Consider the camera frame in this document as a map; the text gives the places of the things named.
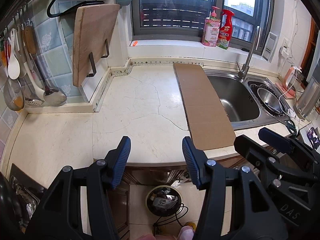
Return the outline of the black trash bin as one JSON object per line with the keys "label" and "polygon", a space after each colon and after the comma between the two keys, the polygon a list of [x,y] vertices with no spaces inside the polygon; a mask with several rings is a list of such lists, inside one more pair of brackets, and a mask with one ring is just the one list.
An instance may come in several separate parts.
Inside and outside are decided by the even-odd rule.
{"label": "black trash bin", "polygon": [[145,198],[145,205],[155,216],[170,217],[182,210],[183,198],[176,188],[161,185],[148,192]]}

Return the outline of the brown cardboard sheet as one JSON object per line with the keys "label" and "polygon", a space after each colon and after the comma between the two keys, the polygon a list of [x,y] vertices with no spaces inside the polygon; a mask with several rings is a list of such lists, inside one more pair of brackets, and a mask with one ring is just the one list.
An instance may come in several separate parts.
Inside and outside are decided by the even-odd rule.
{"label": "brown cardboard sheet", "polygon": [[205,151],[232,146],[234,129],[202,67],[174,63],[174,71],[195,147]]}

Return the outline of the steel bowl in sink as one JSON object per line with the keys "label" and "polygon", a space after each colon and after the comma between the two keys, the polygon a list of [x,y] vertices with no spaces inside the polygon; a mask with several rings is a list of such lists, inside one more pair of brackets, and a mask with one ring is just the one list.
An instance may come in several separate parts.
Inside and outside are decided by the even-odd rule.
{"label": "steel bowl in sink", "polygon": [[265,88],[258,88],[257,93],[267,109],[271,110],[275,114],[280,114],[282,112],[279,100],[269,90]]}

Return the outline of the stainless steel sink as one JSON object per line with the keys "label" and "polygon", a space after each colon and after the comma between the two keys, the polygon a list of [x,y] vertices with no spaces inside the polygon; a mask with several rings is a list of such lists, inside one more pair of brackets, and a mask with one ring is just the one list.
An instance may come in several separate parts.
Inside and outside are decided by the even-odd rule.
{"label": "stainless steel sink", "polygon": [[[290,108],[280,91],[266,78],[248,74],[244,80],[235,72],[205,69],[210,83],[214,87],[234,130],[275,124],[286,121]],[[260,100],[257,90],[265,88],[279,100],[282,112],[275,114]]]}

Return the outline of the pink phone stand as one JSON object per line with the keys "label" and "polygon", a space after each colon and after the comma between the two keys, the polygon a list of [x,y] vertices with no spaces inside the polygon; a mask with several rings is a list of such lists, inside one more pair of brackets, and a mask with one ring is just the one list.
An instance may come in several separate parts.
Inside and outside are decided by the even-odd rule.
{"label": "pink phone stand", "polygon": [[291,66],[282,82],[276,82],[275,87],[283,94],[285,99],[293,99],[296,96],[296,89],[294,84],[302,76],[302,72],[299,67]]}

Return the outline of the stainless steel faucet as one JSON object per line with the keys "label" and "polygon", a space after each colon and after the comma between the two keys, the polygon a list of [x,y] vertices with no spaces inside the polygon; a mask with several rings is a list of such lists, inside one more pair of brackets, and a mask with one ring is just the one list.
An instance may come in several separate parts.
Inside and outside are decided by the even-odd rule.
{"label": "stainless steel faucet", "polygon": [[252,44],[251,44],[251,47],[249,49],[249,52],[248,52],[248,55],[247,55],[247,58],[246,58],[246,61],[245,63],[242,65],[242,67],[240,67],[239,63],[237,62],[237,67],[239,69],[238,71],[238,77],[242,80],[245,79],[247,73],[248,73],[248,70],[249,70],[249,64],[250,64],[250,61],[251,61],[251,58],[252,58],[252,55],[253,55],[253,51],[254,50],[257,50],[258,47],[259,47],[259,41],[260,41],[260,33],[261,33],[261,29],[260,29],[260,26],[257,25],[256,29],[255,29],[255,32],[254,32],[254,35],[253,35],[253,41],[252,41]]}

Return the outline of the metal ladle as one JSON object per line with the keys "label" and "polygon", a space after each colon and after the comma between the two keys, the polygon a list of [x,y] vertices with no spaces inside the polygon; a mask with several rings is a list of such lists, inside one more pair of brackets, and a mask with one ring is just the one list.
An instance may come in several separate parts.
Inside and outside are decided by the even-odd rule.
{"label": "metal ladle", "polygon": [[61,92],[57,87],[53,86],[51,82],[46,78],[42,67],[37,59],[37,49],[36,49],[36,38],[34,34],[34,29],[31,25],[25,25],[23,31],[23,40],[27,49],[27,55],[29,56],[32,64],[36,68],[40,80],[44,86],[43,98],[46,104],[49,106],[61,106],[66,100],[67,96]]}

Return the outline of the red spray bottle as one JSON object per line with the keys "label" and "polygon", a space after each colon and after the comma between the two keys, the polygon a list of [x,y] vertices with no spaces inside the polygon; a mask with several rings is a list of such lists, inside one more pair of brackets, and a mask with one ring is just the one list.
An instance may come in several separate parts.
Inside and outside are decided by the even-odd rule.
{"label": "red spray bottle", "polygon": [[222,9],[221,17],[225,17],[225,23],[221,25],[219,30],[219,35],[217,38],[217,46],[227,50],[229,47],[229,42],[232,37],[233,25],[232,25],[232,17],[234,16],[234,12],[228,9]]}

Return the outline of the mesh strainer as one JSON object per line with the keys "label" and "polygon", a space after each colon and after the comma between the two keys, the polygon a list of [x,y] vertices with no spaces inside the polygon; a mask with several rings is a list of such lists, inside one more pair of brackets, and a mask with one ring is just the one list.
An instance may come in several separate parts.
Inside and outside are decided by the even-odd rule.
{"label": "mesh strainer", "polygon": [[19,112],[24,108],[24,95],[18,80],[7,77],[3,88],[4,101],[12,111]]}

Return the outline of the black cutting board holder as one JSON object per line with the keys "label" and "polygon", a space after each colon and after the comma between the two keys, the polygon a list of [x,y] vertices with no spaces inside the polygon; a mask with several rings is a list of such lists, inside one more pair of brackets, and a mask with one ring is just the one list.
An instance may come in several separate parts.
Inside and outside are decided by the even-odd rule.
{"label": "black cutting board holder", "polygon": [[[105,46],[105,54],[100,57],[100,59],[98,60],[98,62],[100,62],[101,59],[106,59],[106,58],[108,58],[109,55],[110,55],[109,45],[108,45],[108,39],[106,39],[106,40],[104,41],[104,46]],[[90,66],[91,66],[91,68],[92,68],[92,71],[87,74],[87,76],[86,76],[87,78],[89,78],[89,77],[94,77],[94,76],[96,75],[96,73],[97,73],[97,66],[96,66],[96,64],[95,64],[95,59],[94,59],[94,55],[93,55],[92,52],[89,53],[89,62],[90,62]]]}

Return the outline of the white rice paddle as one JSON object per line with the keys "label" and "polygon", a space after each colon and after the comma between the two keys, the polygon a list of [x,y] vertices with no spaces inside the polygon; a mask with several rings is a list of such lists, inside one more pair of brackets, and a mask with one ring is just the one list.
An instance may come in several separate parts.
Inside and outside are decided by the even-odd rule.
{"label": "white rice paddle", "polygon": [[10,58],[8,63],[8,75],[12,80],[18,79],[20,75],[20,64],[15,56],[15,41],[16,41],[16,29],[12,28],[10,31]]}

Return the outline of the wooden cutting board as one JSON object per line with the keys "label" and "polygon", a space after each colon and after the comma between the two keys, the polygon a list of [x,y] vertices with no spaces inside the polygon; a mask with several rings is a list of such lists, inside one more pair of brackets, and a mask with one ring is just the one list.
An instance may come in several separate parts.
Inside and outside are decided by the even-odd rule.
{"label": "wooden cutting board", "polygon": [[105,54],[104,41],[110,45],[120,5],[97,4],[79,7],[76,11],[73,37],[73,85],[81,86],[92,71],[89,53],[95,64]]}

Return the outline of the window frame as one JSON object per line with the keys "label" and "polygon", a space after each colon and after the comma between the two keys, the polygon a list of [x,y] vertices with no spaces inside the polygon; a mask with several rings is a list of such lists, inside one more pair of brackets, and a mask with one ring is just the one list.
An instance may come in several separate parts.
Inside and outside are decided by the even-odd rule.
{"label": "window frame", "polygon": [[202,39],[205,19],[216,7],[234,12],[231,47],[248,51],[255,30],[260,38],[254,53],[263,51],[271,28],[274,0],[132,0],[133,36],[136,40]]}

